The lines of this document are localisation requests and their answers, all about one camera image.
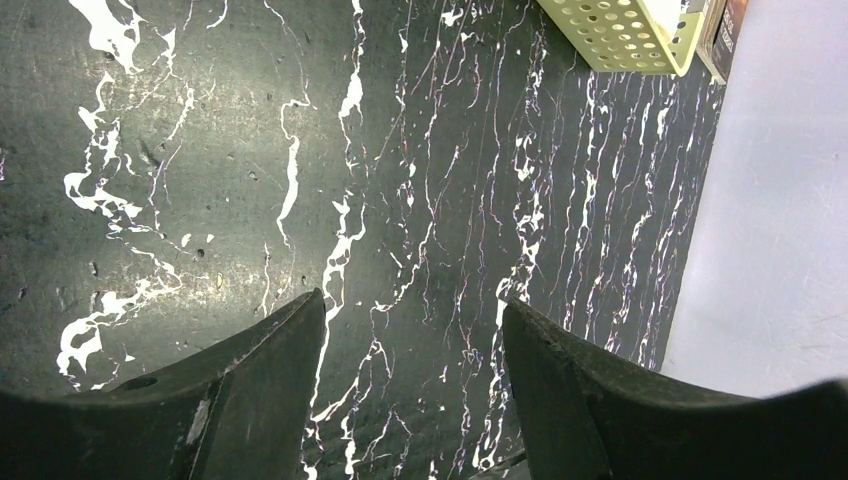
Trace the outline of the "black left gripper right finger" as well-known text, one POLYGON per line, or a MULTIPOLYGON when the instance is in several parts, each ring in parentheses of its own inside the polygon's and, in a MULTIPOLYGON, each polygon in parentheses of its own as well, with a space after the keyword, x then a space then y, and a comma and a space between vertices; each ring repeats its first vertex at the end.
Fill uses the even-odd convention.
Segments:
POLYGON ((644 369, 512 299, 504 354, 535 479, 843 479, 847 383, 756 399, 644 369))

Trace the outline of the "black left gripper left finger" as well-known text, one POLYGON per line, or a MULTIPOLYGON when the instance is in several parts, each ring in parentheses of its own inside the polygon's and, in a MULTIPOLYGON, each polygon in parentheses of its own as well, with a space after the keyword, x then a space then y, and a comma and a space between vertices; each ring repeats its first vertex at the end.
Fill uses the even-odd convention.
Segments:
POLYGON ((108 391, 1 395, 5 479, 292 479, 326 334, 320 290, 108 391))

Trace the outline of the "green perforated plastic basket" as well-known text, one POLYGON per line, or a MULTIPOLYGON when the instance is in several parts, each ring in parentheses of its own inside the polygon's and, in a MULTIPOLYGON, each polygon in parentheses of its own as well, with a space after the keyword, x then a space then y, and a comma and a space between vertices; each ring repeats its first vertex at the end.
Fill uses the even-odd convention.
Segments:
POLYGON ((587 65, 596 72, 685 75, 705 23, 697 10, 658 22, 646 1, 541 1, 587 65))

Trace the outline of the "dark paperback book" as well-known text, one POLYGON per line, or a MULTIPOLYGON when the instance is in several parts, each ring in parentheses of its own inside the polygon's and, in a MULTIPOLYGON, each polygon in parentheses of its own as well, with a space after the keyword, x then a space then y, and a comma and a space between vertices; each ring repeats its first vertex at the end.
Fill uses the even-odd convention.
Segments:
POLYGON ((695 12, 705 15, 705 22, 696 44, 696 53, 720 85, 726 85, 729 80, 748 3, 748 0, 706 0, 690 3, 695 12))

